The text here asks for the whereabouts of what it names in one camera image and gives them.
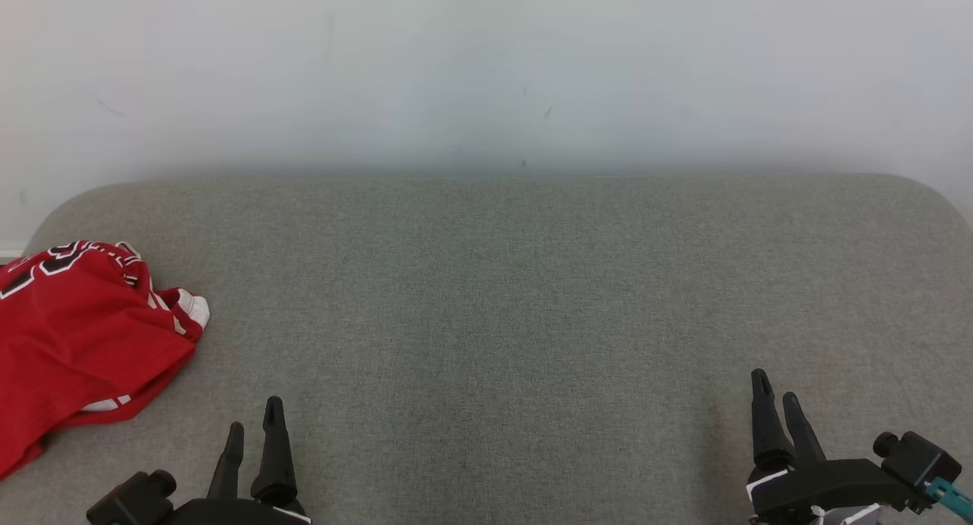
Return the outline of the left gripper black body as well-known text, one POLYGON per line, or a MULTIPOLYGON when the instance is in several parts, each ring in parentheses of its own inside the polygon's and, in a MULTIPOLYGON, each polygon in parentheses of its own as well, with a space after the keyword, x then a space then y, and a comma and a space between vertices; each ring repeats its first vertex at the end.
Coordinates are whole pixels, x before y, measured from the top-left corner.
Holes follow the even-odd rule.
POLYGON ((161 525, 313 525, 295 498, 193 498, 161 525))

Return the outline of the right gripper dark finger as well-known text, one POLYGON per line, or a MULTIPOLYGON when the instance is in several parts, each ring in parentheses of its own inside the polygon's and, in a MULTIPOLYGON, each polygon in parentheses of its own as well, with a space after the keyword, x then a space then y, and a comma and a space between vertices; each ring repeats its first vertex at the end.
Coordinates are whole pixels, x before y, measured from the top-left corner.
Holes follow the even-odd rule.
POLYGON ((753 473, 789 470, 796 463, 794 448, 788 435, 783 432, 772 384, 761 368, 754 369, 750 378, 753 473))
POLYGON ((793 391, 783 394, 783 414, 793 449, 788 465, 790 470, 799 467, 816 466, 827 461, 827 456, 818 441, 816 432, 800 406, 793 391))

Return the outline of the grey fabric sofa seat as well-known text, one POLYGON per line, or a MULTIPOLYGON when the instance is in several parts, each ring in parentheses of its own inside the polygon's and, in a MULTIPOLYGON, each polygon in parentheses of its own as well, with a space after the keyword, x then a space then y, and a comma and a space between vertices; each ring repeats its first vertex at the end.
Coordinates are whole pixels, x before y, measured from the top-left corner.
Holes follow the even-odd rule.
POLYGON ((830 458, 914 431, 973 494, 973 229, 888 175, 219 178, 112 185, 28 251, 93 239, 204 296, 135 418, 0 483, 0 525, 87 525, 139 470, 241 492, 270 396, 316 523, 745 525, 751 370, 830 458))

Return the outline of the red shorts white trim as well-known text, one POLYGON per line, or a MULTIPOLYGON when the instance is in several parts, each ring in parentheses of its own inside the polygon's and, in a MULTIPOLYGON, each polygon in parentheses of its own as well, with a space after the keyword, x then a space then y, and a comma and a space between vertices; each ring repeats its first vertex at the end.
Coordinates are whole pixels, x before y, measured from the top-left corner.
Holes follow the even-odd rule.
POLYGON ((0 315, 0 482, 47 435, 131 420, 197 352, 208 301, 181 287, 0 315))

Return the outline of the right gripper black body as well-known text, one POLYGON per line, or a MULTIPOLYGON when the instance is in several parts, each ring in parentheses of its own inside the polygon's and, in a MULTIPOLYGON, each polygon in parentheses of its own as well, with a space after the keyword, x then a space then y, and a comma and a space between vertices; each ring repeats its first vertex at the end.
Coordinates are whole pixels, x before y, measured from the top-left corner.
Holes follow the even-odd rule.
POLYGON ((873 504, 921 514, 933 501, 872 460, 827 460, 769 474, 747 485, 756 521, 763 525, 816 525, 820 511, 873 504))

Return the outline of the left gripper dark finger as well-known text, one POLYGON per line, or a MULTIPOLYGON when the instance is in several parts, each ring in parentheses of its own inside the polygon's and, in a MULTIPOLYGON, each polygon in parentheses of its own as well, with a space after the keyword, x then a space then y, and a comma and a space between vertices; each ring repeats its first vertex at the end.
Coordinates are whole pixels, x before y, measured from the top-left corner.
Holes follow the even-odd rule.
POLYGON ((232 422, 206 498, 239 497, 239 467, 243 459, 244 444, 246 444, 246 430, 243 424, 232 422))
POLYGON ((265 440, 258 474, 250 495, 262 504, 276 508, 298 508, 300 503, 290 436, 281 397, 269 397, 263 418, 265 440))

